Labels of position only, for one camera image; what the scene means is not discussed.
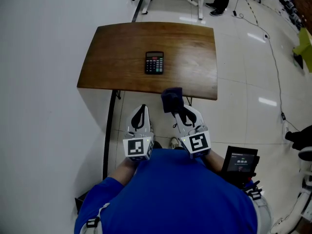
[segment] black metal table leg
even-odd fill
[[[107,167],[108,167],[108,152],[109,152],[109,142],[111,140],[111,128],[114,113],[115,100],[117,96],[117,90],[112,91],[111,102],[109,104],[107,124],[106,124],[106,134],[105,134],[105,144],[104,144],[104,158],[103,158],[103,179],[107,177]]]
[[[188,97],[186,97],[187,102],[189,103],[189,106],[192,106],[192,102],[193,102],[193,97],[190,97],[191,100],[189,100]]]
[[[118,99],[121,99],[120,93],[121,93],[120,90],[116,90],[116,96],[117,96]]]

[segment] white desk leg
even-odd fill
[[[142,10],[142,14],[147,14],[148,13],[147,9],[148,9],[148,6],[150,5],[151,1],[152,0],[144,0],[145,4],[144,4],[144,8]]]
[[[203,19],[203,4],[204,4],[204,0],[199,0],[198,1],[198,18],[199,19]]]

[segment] black display device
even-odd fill
[[[259,162],[258,150],[229,146],[221,176],[229,183],[243,188],[255,176],[255,168]]]
[[[149,51],[145,54],[145,73],[148,75],[161,75],[164,72],[164,53]]]

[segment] calculator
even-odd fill
[[[148,75],[161,75],[164,72],[164,53],[161,51],[146,52],[145,73]]]

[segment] black shoe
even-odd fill
[[[223,12],[224,12],[224,11],[215,9],[214,11],[210,12],[210,16],[218,17],[218,16],[221,16],[221,15],[223,14]]]
[[[206,3],[206,6],[207,6],[208,8],[213,8],[213,9],[216,10],[216,6],[215,6],[214,3]]]

